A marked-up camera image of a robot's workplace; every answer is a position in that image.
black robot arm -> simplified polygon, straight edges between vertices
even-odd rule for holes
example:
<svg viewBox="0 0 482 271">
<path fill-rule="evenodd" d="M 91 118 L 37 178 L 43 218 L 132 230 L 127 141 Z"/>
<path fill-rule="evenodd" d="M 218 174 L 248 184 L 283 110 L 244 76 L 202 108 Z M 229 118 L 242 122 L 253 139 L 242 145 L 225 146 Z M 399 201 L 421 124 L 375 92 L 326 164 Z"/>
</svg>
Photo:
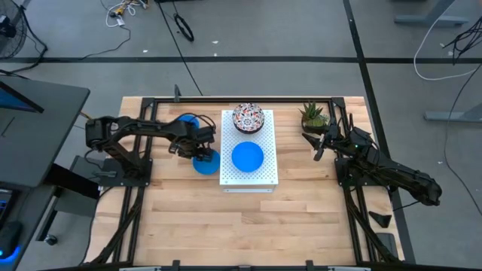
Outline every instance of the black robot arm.
<svg viewBox="0 0 482 271">
<path fill-rule="evenodd" d="M 370 133 L 353 126 L 351 115 L 349 127 L 348 134 L 343 136 L 336 121 L 332 120 L 322 139 L 303 134 L 317 151 L 314 160 L 320 160 L 324 149 L 329 148 L 349 157 L 338 171 L 352 181 L 348 181 L 348 185 L 370 179 L 384 187 L 405 189 L 424 205 L 440 204 L 442 189 L 433 178 L 386 157 L 378 147 L 374 147 L 376 144 Z"/>
<path fill-rule="evenodd" d="M 130 117 L 100 117 L 87 121 L 85 125 L 87 147 L 108 153 L 121 164 L 125 177 L 128 178 L 141 178 L 145 174 L 143 166 L 145 161 L 139 153 L 128 151 L 119 143 L 123 137 L 165 138 L 171 141 L 169 146 L 171 154 L 178 154 L 187 159 L 195 157 L 198 160 L 210 161 L 212 150 L 209 145 L 214 142 L 214 134 L 214 123 L 197 128 L 192 123 L 178 120 L 178 118 L 162 123 Z"/>
</svg>

concrete floor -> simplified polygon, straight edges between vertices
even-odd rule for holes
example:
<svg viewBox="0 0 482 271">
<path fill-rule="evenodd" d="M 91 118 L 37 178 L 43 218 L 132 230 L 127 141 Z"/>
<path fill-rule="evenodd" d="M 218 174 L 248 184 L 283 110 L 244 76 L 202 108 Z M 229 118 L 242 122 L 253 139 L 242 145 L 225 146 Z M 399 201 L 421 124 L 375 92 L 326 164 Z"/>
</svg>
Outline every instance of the concrete floor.
<svg viewBox="0 0 482 271">
<path fill-rule="evenodd" d="M 117 4 L 114 0 L 104 2 Z M 412 57 L 427 28 L 395 25 L 393 17 L 425 13 L 434 3 L 352 0 L 365 56 Z M 356 56 L 342 1 L 202 0 L 179 2 L 177 6 L 196 35 L 194 43 L 178 35 L 185 56 Z M 171 4 L 163 7 L 172 13 Z M 481 11 L 478 1 L 466 0 L 457 1 L 447 14 L 467 16 L 471 25 Z M 82 57 L 116 47 L 127 36 L 121 29 L 105 26 L 105 10 L 97 0 L 85 0 L 82 5 L 74 0 L 31 2 L 27 16 L 34 32 L 48 44 L 48 57 Z M 102 56 L 178 56 L 155 5 L 146 11 L 138 9 L 135 17 L 127 15 L 125 21 L 132 30 L 131 41 Z M 449 57 L 440 43 L 446 44 L 466 28 L 434 29 L 419 57 Z M 467 56 L 481 54 L 482 46 Z M 36 55 L 33 44 L 27 41 L 17 57 Z M 23 65 L 3 63 L 0 69 Z M 366 96 L 355 63 L 216 62 L 189 63 L 189 67 L 205 95 Z M 420 72 L 432 77 L 473 68 L 419 66 Z M 415 205 L 404 210 L 416 262 L 482 267 L 482 218 L 445 165 L 445 125 L 423 120 L 425 110 L 449 109 L 466 78 L 423 81 L 408 64 L 369 64 L 368 71 L 392 158 L 429 173 L 444 190 L 440 206 Z M 122 96 L 171 96 L 174 84 L 185 96 L 198 95 L 181 63 L 49 63 L 22 75 L 88 87 L 91 95 L 84 111 L 93 116 L 117 115 Z M 456 108 L 465 110 L 482 100 L 482 93 L 477 91 L 481 84 L 482 76 L 474 76 Z M 482 155 L 476 147 L 482 134 L 480 126 L 455 123 L 450 125 L 449 134 L 449 160 L 482 205 L 482 181 L 477 171 Z M 83 131 L 74 128 L 57 162 L 69 167 L 75 155 L 86 150 Z M 404 204 L 413 202 L 407 193 L 401 197 Z M 89 223 L 86 218 L 59 215 L 51 233 L 61 236 L 61 242 L 53 247 L 33 242 L 18 270 L 77 264 L 87 246 Z"/>
</svg>

desk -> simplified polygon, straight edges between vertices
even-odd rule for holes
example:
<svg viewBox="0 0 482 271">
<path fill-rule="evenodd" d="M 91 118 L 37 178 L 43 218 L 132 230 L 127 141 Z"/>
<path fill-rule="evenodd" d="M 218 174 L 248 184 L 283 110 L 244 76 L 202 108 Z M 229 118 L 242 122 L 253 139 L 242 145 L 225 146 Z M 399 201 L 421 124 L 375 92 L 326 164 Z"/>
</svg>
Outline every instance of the desk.
<svg viewBox="0 0 482 271">
<path fill-rule="evenodd" d="M 57 186 L 73 189 L 77 185 L 82 186 L 81 192 L 86 187 L 91 188 L 88 192 L 99 192 L 92 181 L 53 163 L 90 91 L 8 76 L 0 76 L 0 81 L 44 108 L 42 114 L 0 108 L 0 123 L 14 119 L 0 136 L 0 182 L 2 187 L 19 192 L 7 219 L 18 220 L 23 226 L 18 256 L 0 263 L 0 270 L 14 270 L 52 197 L 59 192 Z"/>
<path fill-rule="evenodd" d="M 238 102 L 195 102 L 208 98 L 212 97 L 161 103 L 157 119 L 169 121 L 185 112 L 210 116 L 218 125 L 212 147 L 219 151 L 221 110 L 232 109 Z M 344 99 L 355 125 L 371 131 L 364 98 Z M 124 97 L 120 115 L 138 117 L 141 102 L 142 97 Z M 154 138 L 154 164 L 142 206 L 135 266 L 170 266 L 173 260 L 180 260 L 182 266 L 303 266 L 305 260 L 314 260 L 315 265 L 355 264 L 343 191 L 334 169 L 335 154 L 326 151 L 321 161 L 313 161 L 314 151 L 301 136 L 300 102 L 258 104 L 274 110 L 279 175 L 275 192 L 223 193 L 218 173 L 198 174 L 190 160 L 168 153 L 166 139 Z M 124 138 L 122 144 L 132 149 L 134 137 Z M 393 215 L 383 187 L 363 190 L 369 211 Z M 99 254 L 117 229 L 123 196 L 124 188 L 116 187 L 99 202 L 87 261 Z M 395 236 L 398 256 L 403 259 L 395 220 L 386 229 L 371 218 L 370 222 L 376 233 Z M 357 228 L 363 258 L 368 260 L 363 231 Z M 127 253 L 127 239 L 121 260 Z"/>
</svg>

white box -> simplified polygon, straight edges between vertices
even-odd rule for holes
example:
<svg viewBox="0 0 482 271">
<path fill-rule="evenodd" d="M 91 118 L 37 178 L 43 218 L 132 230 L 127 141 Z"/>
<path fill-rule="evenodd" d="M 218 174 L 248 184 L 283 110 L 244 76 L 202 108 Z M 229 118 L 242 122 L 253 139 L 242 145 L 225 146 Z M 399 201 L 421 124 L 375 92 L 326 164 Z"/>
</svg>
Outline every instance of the white box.
<svg viewBox="0 0 482 271">
<path fill-rule="evenodd" d="M 233 111 L 221 113 L 221 164 L 219 184 L 227 193 L 272 193 L 278 185 L 273 110 L 263 110 L 264 125 L 257 133 L 246 135 L 233 124 Z M 264 161 L 254 172 L 235 167 L 231 153 L 241 142 L 254 142 L 263 150 Z"/>
</svg>

patterned bowl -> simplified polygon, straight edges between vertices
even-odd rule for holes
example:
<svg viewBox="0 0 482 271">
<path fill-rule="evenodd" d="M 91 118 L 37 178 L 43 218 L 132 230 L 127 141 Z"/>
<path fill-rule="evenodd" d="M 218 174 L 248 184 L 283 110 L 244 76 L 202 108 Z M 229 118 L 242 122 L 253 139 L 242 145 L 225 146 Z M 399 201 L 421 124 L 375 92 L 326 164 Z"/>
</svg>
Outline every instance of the patterned bowl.
<svg viewBox="0 0 482 271">
<path fill-rule="evenodd" d="M 263 128 L 263 110 L 250 102 L 238 105 L 233 111 L 233 123 L 240 132 L 253 134 Z"/>
</svg>

